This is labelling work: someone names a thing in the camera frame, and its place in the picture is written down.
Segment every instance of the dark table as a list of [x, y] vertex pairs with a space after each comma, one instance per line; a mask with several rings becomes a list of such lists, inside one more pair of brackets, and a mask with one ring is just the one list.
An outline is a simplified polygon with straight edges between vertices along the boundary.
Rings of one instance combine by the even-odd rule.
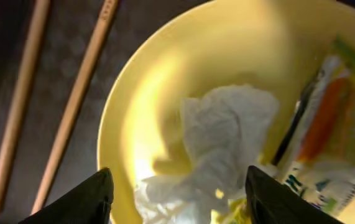
[[[166, 22], [206, 1], [120, 0], [47, 205], [96, 172], [96, 141], [101, 113], [108, 93], [129, 57]], [[102, 3], [102, 0], [52, 1], [0, 223], [17, 223], [29, 216]], [[0, 142], [24, 38], [24, 35], [19, 38], [0, 84]]]

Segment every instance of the table surface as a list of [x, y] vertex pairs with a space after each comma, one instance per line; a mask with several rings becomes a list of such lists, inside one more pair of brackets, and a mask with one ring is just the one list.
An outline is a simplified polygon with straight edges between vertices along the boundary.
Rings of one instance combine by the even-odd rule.
[[[158, 28], [207, 0], [120, 0], [46, 205], [96, 172], [101, 113], [129, 57]], [[103, 1], [52, 1], [0, 223], [29, 216], [52, 143]], [[24, 36], [0, 90], [0, 142]]]

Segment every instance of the chopstick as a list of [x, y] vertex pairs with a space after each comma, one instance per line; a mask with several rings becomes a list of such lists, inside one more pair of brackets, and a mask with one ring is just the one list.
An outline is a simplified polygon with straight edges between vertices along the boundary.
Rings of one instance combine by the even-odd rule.
[[49, 5], [50, 0], [36, 0], [34, 13], [29, 26], [29, 33], [25, 42], [18, 80], [0, 148], [0, 209], [11, 170], [12, 158], [28, 98], [41, 37], [44, 32]]
[[57, 171], [58, 164], [60, 163], [62, 154], [64, 152], [65, 145], [67, 144], [69, 135], [71, 133], [76, 114], [81, 105], [83, 94], [86, 90], [93, 67], [98, 58], [99, 50], [103, 43], [104, 36], [106, 35], [109, 23], [111, 22], [111, 19], [114, 15], [116, 4], [117, 0], [104, 1], [96, 27], [93, 31], [93, 35], [91, 36], [89, 46], [86, 50], [85, 57], [83, 58], [78, 76], [73, 86], [70, 99], [68, 100], [63, 118], [61, 120], [60, 126], [58, 127], [58, 132], [53, 143], [52, 152], [48, 159], [46, 170], [40, 183], [31, 214], [38, 212], [45, 203], [53, 178]]

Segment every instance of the snack packet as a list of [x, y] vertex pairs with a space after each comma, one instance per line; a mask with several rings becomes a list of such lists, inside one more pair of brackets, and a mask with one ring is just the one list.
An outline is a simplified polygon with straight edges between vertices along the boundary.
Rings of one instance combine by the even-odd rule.
[[317, 79], [282, 183], [335, 217], [355, 196], [355, 49], [337, 38]]

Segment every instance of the trash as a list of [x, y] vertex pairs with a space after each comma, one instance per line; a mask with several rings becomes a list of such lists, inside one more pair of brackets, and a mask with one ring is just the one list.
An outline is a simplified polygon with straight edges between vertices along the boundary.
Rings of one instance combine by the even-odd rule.
[[282, 182], [337, 216], [355, 196], [355, 49], [337, 38], [318, 79]]
[[149, 177], [137, 183], [144, 223], [206, 223], [228, 213], [228, 200], [245, 197], [247, 169], [256, 164], [279, 102], [250, 85], [223, 86], [180, 108], [183, 141], [194, 170], [187, 176]]

